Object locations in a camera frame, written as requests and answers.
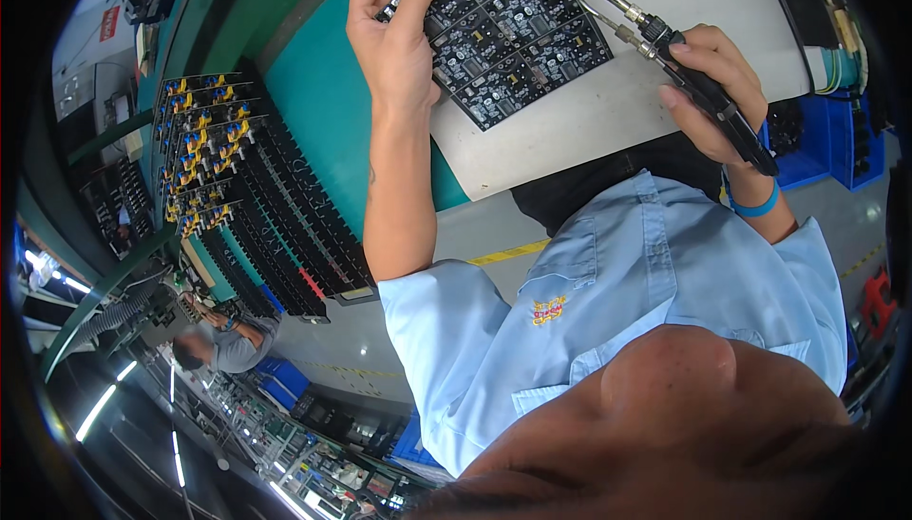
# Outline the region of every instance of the black pants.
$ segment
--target black pants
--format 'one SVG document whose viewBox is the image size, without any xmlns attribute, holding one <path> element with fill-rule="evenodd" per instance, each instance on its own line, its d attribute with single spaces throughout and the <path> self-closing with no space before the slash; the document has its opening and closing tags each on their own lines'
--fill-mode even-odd
<svg viewBox="0 0 912 520">
<path fill-rule="evenodd" d="M 548 236 L 553 237 L 570 216 L 594 197 L 643 168 L 655 176 L 678 180 L 702 190 L 714 202 L 719 202 L 722 164 L 697 150 L 684 132 L 581 163 L 517 185 L 510 191 L 519 210 L 544 226 Z"/>
</svg>

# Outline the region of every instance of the left hand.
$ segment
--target left hand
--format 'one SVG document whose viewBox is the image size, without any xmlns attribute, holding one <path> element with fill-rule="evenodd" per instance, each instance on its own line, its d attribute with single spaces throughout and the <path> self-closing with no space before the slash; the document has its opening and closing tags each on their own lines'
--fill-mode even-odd
<svg viewBox="0 0 912 520">
<path fill-rule="evenodd" d="M 374 16 L 391 0 L 349 0 L 346 33 L 370 88 L 374 117 L 429 118 L 440 96 L 430 79 L 424 15 L 432 0 L 400 0 L 390 23 Z"/>
<path fill-rule="evenodd" d="M 766 119 L 767 104 L 760 88 L 760 79 L 747 60 L 722 30 L 714 26 L 697 25 L 684 31 L 687 44 L 674 44 L 668 49 L 681 65 L 701 70 L 718 81 L 754 132 Z M 713 120 L 705 115 L 690 98 L 673 85 L 662 85 L 658 96 L 665 103 L 675 123 L 687 134 L 698 150 L 710 159 L 731 167 L 750 168 Z"/>
<path fill-rule="evenodd" d="M 215 328 L 222 328 L 225 324 L 228 324 L 228 317 L 213 310 L 203 313 L 202 318 Z"/>
</svg>

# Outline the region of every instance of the gray shirt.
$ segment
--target gray shirt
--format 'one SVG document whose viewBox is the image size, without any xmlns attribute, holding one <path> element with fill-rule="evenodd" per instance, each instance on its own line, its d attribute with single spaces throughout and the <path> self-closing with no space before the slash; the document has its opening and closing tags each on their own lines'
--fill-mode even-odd
<svg viewBox="0 0 912 520">
<path fill-rule="evenodd" d="M 254 348 L 254 344 L 238 331 L 219 331 L 208 322 L 199 322 L 198 326 L 208 327 L 207 331 L 212 338 L 212 361 L 209 364 L 212 371 L 241 373 L 256 366 L 266 357 L 278 337 L 279 322 L 275 319 L 255 319 L 238 315 L 235 320 L 249 324 L 263 333 L 263 343 L 259 348 Z"/>
</svg>

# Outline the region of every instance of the circuit board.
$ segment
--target circuit board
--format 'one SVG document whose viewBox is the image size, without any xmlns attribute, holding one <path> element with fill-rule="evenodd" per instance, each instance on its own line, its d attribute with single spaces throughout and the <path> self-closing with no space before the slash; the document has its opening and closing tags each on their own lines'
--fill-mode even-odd
<svg viewBox="0 0 912 520">
<path fill-rule="evenodd" d="M 424 30 L 434 81 L 483 131 L 613 58 L 577 0 L 434 0 Z"/>
</svg>

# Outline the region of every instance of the forearm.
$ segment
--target forearm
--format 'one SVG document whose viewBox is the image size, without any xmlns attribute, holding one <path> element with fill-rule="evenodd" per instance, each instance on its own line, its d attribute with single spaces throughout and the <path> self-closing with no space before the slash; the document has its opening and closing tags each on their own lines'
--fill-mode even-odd
<svg viewBox="0 0 912 520">
<path fill-rule="evenodd" d="M 234 321 L 232 330 L 249 340 L 254 345 L 254 348 L 258 349 L 263 344 L 263 333 L 246 322 Z"/>
<path fill-rule="evenodd" d="M 753 166 L 728 166 L 731 197 L 742 207 L 760 207 L 772 195 L 773 179 L 757 172 Z M 754 231 L 770 243 L 779 243 L 798 228 L 798 222 L 789 209 L 785 195 L 779 193 L 776 205 L 760 217 L 743 217 Z"/>
<path fill-rule="evenodd" d="M 420 271 L 433 260 L 429 120 L 429 110 L 403 117 L 374 108 L 364 253 L 375 280 Z"/>
</svg>

